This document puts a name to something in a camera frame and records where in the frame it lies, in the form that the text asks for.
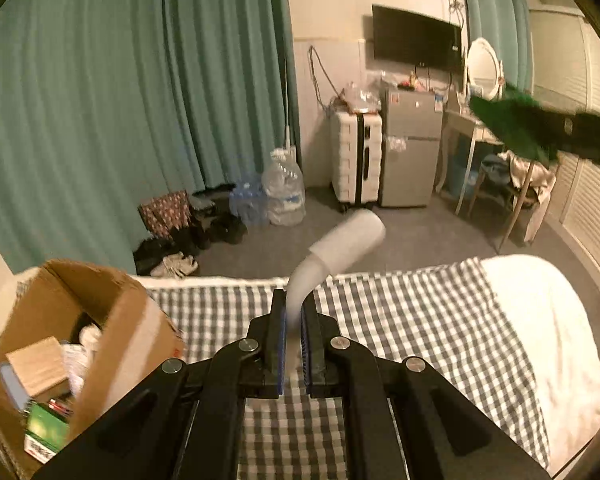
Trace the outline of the checkered bed sheet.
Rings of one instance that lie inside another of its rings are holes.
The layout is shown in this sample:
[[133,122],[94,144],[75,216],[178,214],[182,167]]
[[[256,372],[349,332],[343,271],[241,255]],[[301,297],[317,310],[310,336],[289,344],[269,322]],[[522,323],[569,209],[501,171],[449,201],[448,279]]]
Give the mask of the checkered bed sheet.
[[[283,278],[144,281],[181,332],[189,362],[210,358],[267,314]],[[477,259],[415,271],[355,273],[317,287],[317,310],[376,356],[421,356],[540,465],[550,446],[533,367]],[[277,400],[246,404],[242,479],[342,479],[343,418],[336,399],[313,400],[293,372]]]

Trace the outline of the light blue case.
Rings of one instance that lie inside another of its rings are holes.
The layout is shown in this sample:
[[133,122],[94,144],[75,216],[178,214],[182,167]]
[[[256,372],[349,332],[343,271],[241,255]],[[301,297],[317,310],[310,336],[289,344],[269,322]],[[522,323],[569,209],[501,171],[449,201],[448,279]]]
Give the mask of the light blue case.
[[23,413],[27,409],[31,397],[27,394],[9,362],[0,364],[0,377],[10,402],[18,412]]

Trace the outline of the oval vanity mirror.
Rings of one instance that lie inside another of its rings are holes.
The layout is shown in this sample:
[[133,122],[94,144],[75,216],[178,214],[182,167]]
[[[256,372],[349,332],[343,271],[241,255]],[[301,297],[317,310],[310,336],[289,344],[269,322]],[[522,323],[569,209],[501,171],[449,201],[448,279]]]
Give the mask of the oval vanity mirror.
[[482,37],[475,39],[465,58],[466,89],[487,101],[499,98],[505,82],[504,64],[494,47]]

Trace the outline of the white duvet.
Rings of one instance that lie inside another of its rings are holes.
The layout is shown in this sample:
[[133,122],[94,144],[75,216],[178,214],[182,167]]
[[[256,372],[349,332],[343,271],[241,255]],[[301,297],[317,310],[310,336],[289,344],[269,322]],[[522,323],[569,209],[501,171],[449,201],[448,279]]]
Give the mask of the white duvet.
[[481,264],[532,365],[556,474],[600,429],[600,357],[588,316],[553,263],[520,254]]

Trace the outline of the black wall television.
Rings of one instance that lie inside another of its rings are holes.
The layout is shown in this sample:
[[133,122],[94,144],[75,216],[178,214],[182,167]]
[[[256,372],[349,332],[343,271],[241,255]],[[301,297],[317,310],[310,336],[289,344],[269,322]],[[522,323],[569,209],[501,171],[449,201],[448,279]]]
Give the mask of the black wall television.
[[460,26],[388,6],[372,5],[374,57],[459,74]]

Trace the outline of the silver mini fridge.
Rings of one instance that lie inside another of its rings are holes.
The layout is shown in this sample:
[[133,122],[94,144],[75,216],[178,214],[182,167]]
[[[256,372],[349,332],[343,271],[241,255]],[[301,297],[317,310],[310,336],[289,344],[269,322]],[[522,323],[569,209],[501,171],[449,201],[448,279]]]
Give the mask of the silver mini fridge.
[[384,89],[380,206],[426,207],[434,189],[442,113],[431,93]]

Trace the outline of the white suitcase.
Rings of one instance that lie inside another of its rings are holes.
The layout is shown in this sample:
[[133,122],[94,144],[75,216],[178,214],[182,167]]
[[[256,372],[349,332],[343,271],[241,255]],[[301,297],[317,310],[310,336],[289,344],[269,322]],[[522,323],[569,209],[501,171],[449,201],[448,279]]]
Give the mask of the white suitcase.
[[342,212],[378,201],[382,120],[377,114],[335,112],[332,129],[332,189]]

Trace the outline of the green packet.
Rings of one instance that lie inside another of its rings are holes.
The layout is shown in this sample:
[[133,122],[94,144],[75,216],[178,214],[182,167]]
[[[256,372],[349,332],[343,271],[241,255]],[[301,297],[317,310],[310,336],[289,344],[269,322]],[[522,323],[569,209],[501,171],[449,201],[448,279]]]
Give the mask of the green packet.
[[550,168],[558,161],[550,113],[530,94],[506,82],[499,98],[471,96],[469,108],[515,155]]

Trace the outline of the tan flat box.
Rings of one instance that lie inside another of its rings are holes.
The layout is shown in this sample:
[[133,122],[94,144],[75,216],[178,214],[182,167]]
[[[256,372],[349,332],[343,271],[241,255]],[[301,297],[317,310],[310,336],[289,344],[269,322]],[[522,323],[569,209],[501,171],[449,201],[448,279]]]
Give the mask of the tan flat box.
[[62,345],[55,337],[8,352],[6,359],[28,396],[38,396],[68,379]]

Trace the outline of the wooden chair with clothes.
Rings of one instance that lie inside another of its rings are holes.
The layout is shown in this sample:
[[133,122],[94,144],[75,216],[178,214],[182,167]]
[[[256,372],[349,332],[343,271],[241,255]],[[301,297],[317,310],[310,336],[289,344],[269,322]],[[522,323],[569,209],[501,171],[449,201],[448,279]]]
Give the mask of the wooden chair with clothes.
[[524,159],[512,151],[486,155],[480,162],[467,215],[471,216],[480,195],[499,200],[508,210],[497,252],[502,251],[513,234],[524,209],[528,209],[529,217],[522,242],[526,245],[534,243],[550,209],[558,167],[554,165],[547,169],[540,162]]

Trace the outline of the brown cardboard box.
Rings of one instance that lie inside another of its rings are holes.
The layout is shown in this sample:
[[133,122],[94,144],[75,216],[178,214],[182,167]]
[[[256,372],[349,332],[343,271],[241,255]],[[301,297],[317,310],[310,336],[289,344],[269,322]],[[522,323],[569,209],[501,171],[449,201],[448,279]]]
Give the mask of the brown cardboard box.
[[[0,315],[0,364],[8,352],[47,337],[62,345],[68,379],[31,401],[68,402],[69,440],[184,350],[178,329],[145,287],[106,266],[47,261],[19,292],[0,298]],[[43,466],[23,451],[26,411],[15,409],[0,377],[0,441],[20,479]]]

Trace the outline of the green white medicine box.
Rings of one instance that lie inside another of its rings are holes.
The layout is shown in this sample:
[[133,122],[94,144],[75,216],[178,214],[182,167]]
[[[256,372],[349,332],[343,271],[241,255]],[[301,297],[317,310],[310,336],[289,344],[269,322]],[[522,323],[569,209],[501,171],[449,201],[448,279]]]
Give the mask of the green white medicine box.
[[24,422],[23,451],[46,464],[68,442],[71,412],[61,404],[31,401]]

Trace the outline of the green curtain left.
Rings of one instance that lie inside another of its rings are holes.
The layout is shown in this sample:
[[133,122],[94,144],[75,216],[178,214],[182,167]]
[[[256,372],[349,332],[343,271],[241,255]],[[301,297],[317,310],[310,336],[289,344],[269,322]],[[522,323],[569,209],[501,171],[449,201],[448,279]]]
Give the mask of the green curtain left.
[[0,0],[0,254],[132,271],[138,207],[300,139],[289,0]]

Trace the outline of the white dressing table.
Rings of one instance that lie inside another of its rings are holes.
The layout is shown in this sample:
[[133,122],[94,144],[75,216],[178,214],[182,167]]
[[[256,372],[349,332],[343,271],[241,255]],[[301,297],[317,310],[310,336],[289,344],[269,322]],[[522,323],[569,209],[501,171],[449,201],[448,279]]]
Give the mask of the white dressing table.
[[481,144],[503,145],[480,120],[471,114],[448,108],[443,112],[438,180],[434,186],[434,192],[437,194],[442,192],[446,180],[448,180],[450,165],[453,162],[460,162],[460,154],[464,155],[464,174],[460,181],[460,192],[458,192],[455,206],[457,216],[464,206],[476,149]]

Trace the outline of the white bent tube bottle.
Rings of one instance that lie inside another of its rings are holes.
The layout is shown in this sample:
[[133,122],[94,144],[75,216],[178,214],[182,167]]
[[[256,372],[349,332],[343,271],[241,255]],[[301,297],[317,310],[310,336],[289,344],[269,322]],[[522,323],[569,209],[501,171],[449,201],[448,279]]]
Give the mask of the white bent tube bottle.
[[291,273],[286,285],[286,376],[296,369],[299,361],[303,301],[326,278],[347,271],[372,252],[385,236],[385,225],[377,214],[367,209],[357,210],[315,242]]

